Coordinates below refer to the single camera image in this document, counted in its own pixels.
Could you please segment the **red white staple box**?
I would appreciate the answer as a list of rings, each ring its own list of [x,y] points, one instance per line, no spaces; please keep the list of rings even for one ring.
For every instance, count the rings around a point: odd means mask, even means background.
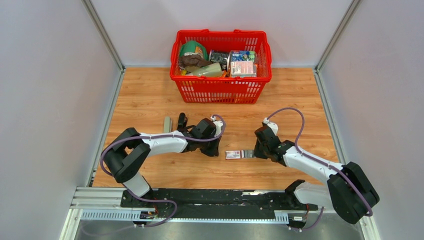
[[[238,160],[242,158],[242,152],[240,150],[225,151],[226,160]]]

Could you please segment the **black stapler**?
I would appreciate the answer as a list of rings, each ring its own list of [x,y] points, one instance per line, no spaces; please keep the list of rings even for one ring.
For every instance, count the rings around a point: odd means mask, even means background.
[[[187,127],[188,118],[184,112],[181,112],[177,120],[177,130],[182,131]]]

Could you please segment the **grey-green white stapler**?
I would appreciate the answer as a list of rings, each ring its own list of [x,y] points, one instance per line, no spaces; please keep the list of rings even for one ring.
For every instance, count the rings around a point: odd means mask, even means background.
[[[173,127],[172,119],[169,116],[166,116],[163,122],[163,132],[170,133],[172,131],[172,127]]]

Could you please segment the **staple box tray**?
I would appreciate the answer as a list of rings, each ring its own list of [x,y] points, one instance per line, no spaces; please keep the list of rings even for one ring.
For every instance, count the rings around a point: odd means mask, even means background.
[[[244,149],[240,151],[240,157],[242,159],[252,159],[255,158],[254,150],[253,149]]]

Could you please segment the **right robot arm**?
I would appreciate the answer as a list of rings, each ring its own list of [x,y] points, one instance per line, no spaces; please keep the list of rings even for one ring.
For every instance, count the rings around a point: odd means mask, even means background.
[[[334,210],[347,223],[356,224],[379,203],[380,196],[357,163],[325,160],[290,140],[281,141],[276,132],[267,125],[254,132],[254,155],[302,171],[321,183],[293,183],[285,195],[289,208],[296,210],[303,204],[313,204]]]

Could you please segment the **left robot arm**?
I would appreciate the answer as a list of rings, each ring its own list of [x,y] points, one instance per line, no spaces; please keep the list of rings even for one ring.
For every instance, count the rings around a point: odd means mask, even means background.
[[[184,126],[168,133],[141,133],[130,127],[103,150],[100,167],[134,194],[135,203],[145,208],[153,201],[151,186],[140,173],[145,160],[162,154],[196,150],[208,157],[217,157],[225,128],[225,121],[217,114],[202,119],[196,125]]]

